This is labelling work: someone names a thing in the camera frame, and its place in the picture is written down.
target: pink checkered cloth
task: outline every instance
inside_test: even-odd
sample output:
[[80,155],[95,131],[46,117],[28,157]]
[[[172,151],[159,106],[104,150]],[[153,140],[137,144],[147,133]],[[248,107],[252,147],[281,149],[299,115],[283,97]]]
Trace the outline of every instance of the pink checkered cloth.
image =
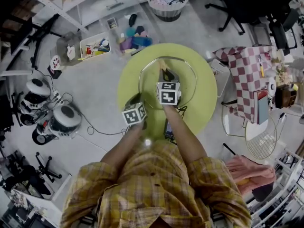
[[275,47],[230,47],[213,52],[219,61],[228,62],[237,87],[237,107],[230,107],[230,113],[251,123],[254,123],[254,92],[266,87],[258,55],[261,56],[261,62],[266,71],[275,66],[269,54],[272,50],[275,50]]

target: yellow plaid shirt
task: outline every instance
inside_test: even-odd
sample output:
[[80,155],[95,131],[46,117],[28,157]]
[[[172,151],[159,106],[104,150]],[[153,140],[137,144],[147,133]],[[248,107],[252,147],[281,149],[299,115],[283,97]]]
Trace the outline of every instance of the yellow plaid shirt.
[[171,227],[209,228],[210,208],[234,227],[251,223],[221,160],[205,157],[186,167],[178,148],[164,141],[136,152],[120,174],[102,162],[82,167],[67,197],[61,227],[71,227],[97,206],[98,228],[147,228],[159,217]]

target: pink towel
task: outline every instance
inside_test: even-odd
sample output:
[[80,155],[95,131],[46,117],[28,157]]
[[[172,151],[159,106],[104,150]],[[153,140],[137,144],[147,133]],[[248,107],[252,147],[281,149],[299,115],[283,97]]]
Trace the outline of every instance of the pink towel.
[[273,167],[257,164],[244,155],[235,155],[226,166],[235,183],[249,179],[247,183],[237,186],[242,195],[276,180],[276,171]]

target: table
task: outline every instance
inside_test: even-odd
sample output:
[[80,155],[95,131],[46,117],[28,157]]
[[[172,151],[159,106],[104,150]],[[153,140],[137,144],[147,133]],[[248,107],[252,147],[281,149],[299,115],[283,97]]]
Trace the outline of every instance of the table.
[[[191,131],[196,134],[203,129],[210,120],[217,101],[217,86],[212,70],[206,60],[194,50],[173,43],[157,44],[145,48],[134,55],[124,68],[118,84],[118,106],[123,109],[125,103],[138,93],[138,79],[141,70],[154,59],[161,56],[179,57],[186,60],[197,77],[197,85],[192,99],[187,103],[184,120]],[[182,100],[189,97],[195,80],[187,71],[187,66],[176,65],[170,61],[169,67],[179,75]],[[145,99],[156,101],[156,83],[159,77],[159,67],[150,67],[145,77]],[[165,113],[145,104],[148,112],[147,130],[145,136],[152,139],[164,138]]]
[[221,48],[215,56],[228,62],[233,81],[237,88],[237,107],[230,107],[230,113],[254,124],[254,92],[266,88],[266,78],[262,77],[258,56],[264,71],[277,66],[271,62],[275,47],[232,47]]

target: concrete floor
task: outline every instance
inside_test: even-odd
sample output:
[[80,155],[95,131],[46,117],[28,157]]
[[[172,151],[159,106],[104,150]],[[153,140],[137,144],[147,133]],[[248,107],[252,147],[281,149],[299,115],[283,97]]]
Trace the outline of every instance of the concrete floor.
[[[223,47],[252,46],[253,42],[247,25],[244,25],[246,34],[240,36],[239,29],[232,21],[224,32],[218,32],[218,27],[223,26],[227,15],[219,10],[204,7],[206,3],[221,4],[219,0],[191,0],[188,3],[181,17],[172,23],[160,21],[149,12],[146,5],[143,5],[145,11],[159,33],[161,42],[179,43],[196,50],[206,60],[211,60],[212,51]],[[59,18],[53,27],[53,31],[64,34],[66,32],[75,32],[77,29]],[[89,27],[92,36],[102,32],[99,23]],[[47,74],[47,67],[50,61],[49,51],[55,46],[57,37],[48,35],[42,42],[37,66],[44,74]],[[34,45],[28,52],[23,52],[17,60],[14,69],[25,69],[30,67],[29,59],[33,55]],[[96,129],[106,133],[116,133],[125,128],[120,110],[118,109],[116,96],[120,73],[125,66],[123,60],[110,57],[98,63],[82,62],[76,66],[68,67],[63,71],[59,79],[54,80],[54,87],[61,93],[68,92],[73,95],[74,103],[79,107],[84,115],[91,121]],[[25,83],[33,78],[41,78],[38,72],[31,76],[10,77],[10,90],[20,92],[25,90]],[[234,84],[228,82],[226,87],[225,100],[229,96],[233,98]],[[254,157],[248,152],[244,138],[226,136],[221,120],[222,106],[224,97],[218,99],[214,114],[207,127],[198,135],[198,139],[205,147],[209,156],[227,160],[232,157],[222,143],[228,144],[237,154],[243,154],[253,160]],[[236,119],[240,124],[235,126],[235,131],[242,129],[243,121]],[[74,139],[61,138],[53,140],[44,146],[34,144],[32,132],[35,126],[19,127],[17,122],[10,133],[6,133],[5,152],[19,150],[29,161],[30,164],[37,167],[38,163],[35,153],[40,154],[47,159],[52,156],[51,166],[61,172],[76,175],[79,168],[90,162],[100,161],[103,155],[109,151],[120,139],[121,135],[105,136],[95,133],[87,134],[87,122],[83,119],[78,135]],[[296,141],[292,148],[295,150],[299,143]],[[282,145],[277,147],[275,152],[280,152],[282,147],[288,142],[282,141]]]

